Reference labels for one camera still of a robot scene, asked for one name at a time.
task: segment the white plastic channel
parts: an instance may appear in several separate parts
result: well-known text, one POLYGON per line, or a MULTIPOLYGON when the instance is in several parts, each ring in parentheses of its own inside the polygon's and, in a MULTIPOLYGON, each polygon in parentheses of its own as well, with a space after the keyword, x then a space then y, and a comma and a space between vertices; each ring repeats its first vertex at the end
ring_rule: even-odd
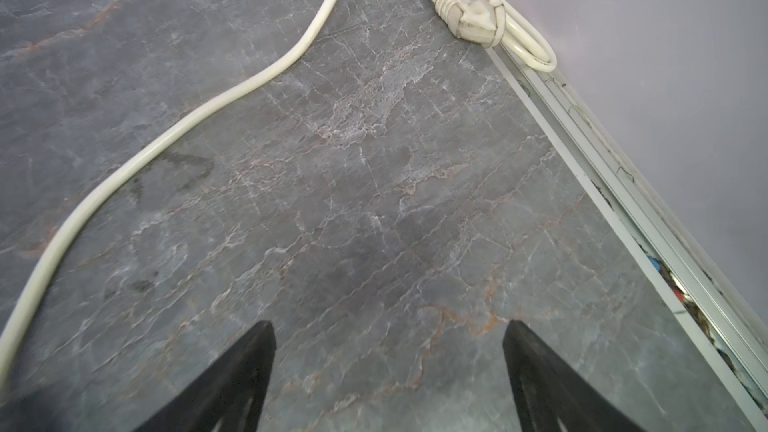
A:
POLYGON ((658 252, 659 258, 664 261, 673 274, 682 282, 683 289, 696 301, 705 313, 710 323, 727 342, 736 358, 748 371, 754 382, 762 389, 763 393, 768 387, 768 354, 760 341, 744 325, 736 312, 726 302, 714 284, 706 277, 698 267, 696 261, 690 256, 686 248, 677 240, 677 237, 665 225, 662 217, 656 209, 648 204, 648 201, 634 186, 632 176, 621 167, 610 151, 603 150, 606 157, 598 152, 598 147, 604 149, 603 143, 592 132, 592 137, 587 137, 584 130, 577 125, 574 116, 582 121, 582 127, 591 132, 587 122, 579 115, 578 108, 568 105, 563 106, 550 88, 557 89, 558 81, 552 74, 536 72, 527 67, 521 61, 513 57, 503 47, 486 49, 492 61, 502 73, 506 81, 518 94, 533 118, 544 130, 553 147, 563 158, 568 168, 579 180, 586 193, 600 210, 600 213, 608 221, 616 235, 627 247, 640 269, 645 273, 650 283, 657 290, 667 307, 672 311, 683 330, 694 342, 708 365, 723 383, 728 392, 734 397, 739 408, 744 412, 748 421, 755 430, 768 430, 768 419, 763 416, 752 397, 739 382, 733 371, 728 368, 725 361, 718 354, 715 347, 709 342, 698 324, 688 314, 688 311, 677 299, 677 296, 669 288, 669 285, 661 277, 656 268, 650 263, 645 252, 638 243, 647 243, 650 248, 658 252), (548 115, 556 121, 551 124, 544 117, 542 111, 536 106, 532 98, 524 90, 520 82, 515 78, 512 69, 516 69, 523 78, 531 84, 533 90, 541 97, 545 106, 549 109, 548 115), (618 200, 621 209, 617 212, 608 203, 606 197, 598 190, 590 176, 597 175, 603 184, 609 188, 607 192, 612 198, 618 200))

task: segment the plug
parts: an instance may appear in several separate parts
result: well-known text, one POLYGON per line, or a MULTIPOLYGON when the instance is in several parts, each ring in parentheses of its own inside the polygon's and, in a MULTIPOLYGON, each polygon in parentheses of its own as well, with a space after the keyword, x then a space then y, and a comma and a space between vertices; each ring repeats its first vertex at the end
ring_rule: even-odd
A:
POLYGON ((502 42, 507 18, 502 0, 436 0, 435 10, 459 39, 486 49, 502 42))

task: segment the marble floor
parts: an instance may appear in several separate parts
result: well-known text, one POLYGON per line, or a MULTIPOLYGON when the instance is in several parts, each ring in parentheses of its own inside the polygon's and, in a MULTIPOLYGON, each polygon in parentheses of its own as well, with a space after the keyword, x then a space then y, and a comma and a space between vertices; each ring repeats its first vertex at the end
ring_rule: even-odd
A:
MULTIPOLYGON (((84 194, 321 1, 2 0, 0 318, 84 194)), ((482 48, 428 0, 340 0, 92 218, 12 387, 128 431, 269 319, 260 430, 519 430, 510 318, 648 430, 750 429, 482 48)))

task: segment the baseboard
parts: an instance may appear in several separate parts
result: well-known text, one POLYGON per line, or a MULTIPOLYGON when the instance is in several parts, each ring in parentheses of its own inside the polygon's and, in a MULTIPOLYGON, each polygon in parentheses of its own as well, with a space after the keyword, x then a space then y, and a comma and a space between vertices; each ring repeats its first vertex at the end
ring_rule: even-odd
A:
POLYGON ((488 54, 746 418, 768 430, 765 325, 557 71, 536 72, 503 47, 488 54))

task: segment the white cable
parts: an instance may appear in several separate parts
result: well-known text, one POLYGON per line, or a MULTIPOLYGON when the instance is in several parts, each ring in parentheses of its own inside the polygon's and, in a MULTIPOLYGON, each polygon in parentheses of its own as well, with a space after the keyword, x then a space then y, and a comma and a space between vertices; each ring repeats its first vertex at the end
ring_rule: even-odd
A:
POLYGON ((247 93, 253 92, 265 83, 283 73, 285 69, 293 65, 317 37, 320 29, 325 24, 330 15, 333 6, 337 0, 324 0, 317 15, 312 19, 312 23, 302 35, 299 42, 284 56, 275 61, 261 72, 255 74, 242 83, 222 92, 213 99, 186 115, 185 118, 176 122, 163 135, 153 140, 121 168, 114 171, 110 177, 107 177, 98 185, 88 196, 80 202, 80 205, 72 211, 64 221, 62 227, 53 236, 53 240, 48 244, 43 255, 34 266, 32 275, 27 280, 22 295, 19 297, 16 306, 11 312, 11 317, 5 324, 2 336, 0 336, 0 387, 5 384, 8 377, 13 359, 22 344, 24 334, 26 334, 30 323, 37 311, 40 301, 43 298, 45 289, 51 282, 56 267, 62 260, 62 256, 72 244, 80 229, 85 225, 88 219, 101 207, 101 204, 109 198, 114 191, 125 184, 136 172, 146 166, 153 158, 157 157, 163 150, 176 142, 189 130, 192 130, 197 124, 206 120, 216 111, 220 110, 235 100, 238 100, 247 93))
MULTIPOLYGON (((0 336, 0 388, 5 385, 11 364, 22 344, 24 335, 29 329, 34 313, 37 311, 40 301, 43 298, 45 289, 51 282, 56 267, 62 260, 62 256, 67 251, 72 241, 80 232, 80 229, 118 188, 125 184, 131 177, 146 166, 153 158, 162 153, 171 144, 176 142, 189 130, 192 130, 197 124, 206 120, 218 110, 238 100, 245 94, 253 92, 265 83, 283 73, 288 67, 293 65, 317 37, 330 15, 333 6, 337 0, 324 0, 317 15, 312 19, 312 23, 302 35, 299 42, 284 56, 279 58, 272 65, 261 72, 255 74, 249 79, 222 92, 218 96, 209 100, 202 106, 190 112, 185 118, 179 120, 171 128, 165 131, 157 139, 153 140, 148 146, 141 149, 135 156, 131 157, 118 170, 107 177, 99 184, 82 202, 72 211, 62 224, 61 228, 53 236, 53 239, 43 251, 38 263, 34 266, 32 274, 27 280, 24 290, 16 303, 11 317, 5 324, 2 336, 0 336)), ((523 61, 530 67, 549 72, 554 69, 556 59, 554 52, 546 40, 533 26, 520 15, 512 6, 504 0, 500 0, 504 5, 506 21, 504 24, 504 35, 501 38, 501 44, 507 49, 518 54, 523 61)))
MULTIPOLYGON (((436 3, 438 13, 443 16, 439 9, 439 0, 431 1, 436 3)), ((532 69, 540 70, 541 72, 552 72, 557 66, 558 61, 549 43, 542 34, 540 34, 538 30, 523 17, 523 15, 517 12, 514 7, 509 4, 509 2, 506 0, 500 1, 504 5, 504 11, 506 13, 504 35, 501 44, 504 48, 519 56, 523 62, 525 62, 525 65, 532 69)), ((459 36, 461 38, 472 40, 464 34, 460 34, 459 36)))

